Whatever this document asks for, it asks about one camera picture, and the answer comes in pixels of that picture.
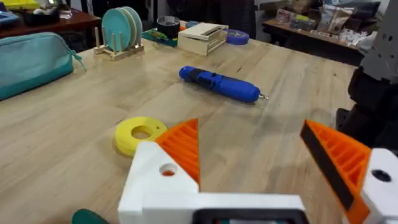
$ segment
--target plate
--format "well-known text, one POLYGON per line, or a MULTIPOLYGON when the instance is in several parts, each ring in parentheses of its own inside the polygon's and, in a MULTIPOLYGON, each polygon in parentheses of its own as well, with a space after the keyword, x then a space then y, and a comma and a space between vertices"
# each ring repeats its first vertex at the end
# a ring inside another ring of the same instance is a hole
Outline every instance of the plate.
POLYGON ((141 18, 139 17, 138 13, 131 7, 125 6, 123 9, 126 9, 127 11, 130 12, 132 18, 134 19, 134 22, 136 22, 136 28, 137 28, 137 38, 136 38, 136 43, 141 43, 141 37, 142 37, 142 22, 141 18))
POLYGON ((132 16, 130 15, 130 12, 127 9, 117 8, 117 10, 121 11, 124 14, 124 16, 126 16, 127 19, 130 22, 131 40, 130 40, 129 46, 132 46, 132 45, 134 45, 136 43, 136 39, 137 39, 136 23, 134 22, 134 19, 132 18, 132 16))
POLYGON ((121 11, 117 9, 108 10, 102 19, 102 27, 104 27, 106 43, 110 49, 114 50, 112 34, 115 34, 116 50, 120 51, 120 32, 122 32, 123 37, 123 50, 129 46, 131 42, 130 22, 121 11))

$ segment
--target zipper pull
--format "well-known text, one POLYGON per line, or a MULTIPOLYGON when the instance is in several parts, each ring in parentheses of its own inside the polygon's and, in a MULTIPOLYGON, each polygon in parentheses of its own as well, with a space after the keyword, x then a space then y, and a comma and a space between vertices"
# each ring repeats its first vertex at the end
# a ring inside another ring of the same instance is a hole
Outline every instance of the zipper pull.
POLYGON ((80 62, 80 65, 84 68, 84 70, 87 72, 87 69, 85 67, 85 65, 83 64, 83 62, 81 61, 83 58, 81 56, 79 56, 74 50, 70 50, 70 54, 72 54, 72 56, 78 60, 80 62))

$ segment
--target zipper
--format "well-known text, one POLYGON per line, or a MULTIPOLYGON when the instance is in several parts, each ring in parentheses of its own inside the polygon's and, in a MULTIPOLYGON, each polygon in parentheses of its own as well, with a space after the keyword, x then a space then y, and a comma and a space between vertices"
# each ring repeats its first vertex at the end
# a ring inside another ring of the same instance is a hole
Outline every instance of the zipper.
POLYGON ((52 32, 42 32, 42 33, 38 33, 38 34, 29 34, 29 35, 23 35, 20 37, 8 37, 5 38, 3 40, 0 40, 0 46, 2 45, 7 45, 7 44, 13 44, 13 43, 18 43, 18 42, 22 42, 22 41, 27 41, 27 40, 31 40, 37 37, 51 37, 51 36, 56 36, 61 43, 63 44, 63 46, 66 48, 66 50, 68 51, 68 53, 73 56, 73 58, 77 61, 80 62, 80 65, 84 68, 84 70, 87 72, 87 69, 85 67, 85 65, 82 62, 82 57, 77 55, 77 53, 70 49, 69 46, 67 45, 67 43, 65 42, 65 40, 59 36, 56 33, 52 33, 52 32))

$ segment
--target wooden workbench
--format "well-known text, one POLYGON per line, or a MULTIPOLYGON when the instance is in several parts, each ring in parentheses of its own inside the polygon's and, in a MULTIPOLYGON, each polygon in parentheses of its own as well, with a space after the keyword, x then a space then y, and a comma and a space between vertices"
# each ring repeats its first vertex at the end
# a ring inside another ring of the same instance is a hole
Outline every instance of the wooden workbench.
POLYGON ((304 119, 334 126, 354 67, 251 40, 207 57, 143 40, 117 62, 81 56, 74 74, 0 102, 1 223, 66 224, 79 208, 118 223, 131 160, 115 152, 116 125, 150 116, 168 127, 199 118, 201 189, 299 194, 313 224, 341 210, 299 137, 304 119), (255 83, 269 100, 246 105, 184 83, 184 65, 255 83))

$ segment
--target yellow tape roll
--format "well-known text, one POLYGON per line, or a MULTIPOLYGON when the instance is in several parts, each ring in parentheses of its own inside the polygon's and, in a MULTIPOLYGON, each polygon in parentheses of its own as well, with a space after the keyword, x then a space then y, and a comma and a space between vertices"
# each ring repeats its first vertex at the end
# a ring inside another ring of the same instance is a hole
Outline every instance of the yellow tape roll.
POLYGON ((122 121, 114 134, 116 147, 127 156, 134 156, 136 148, 141 141, 155 141, 167 130, 166 125, 158 119, 148 117, 136 117, 122 121), (134 133, 147 133, 148 138, 137 139, 134 133))

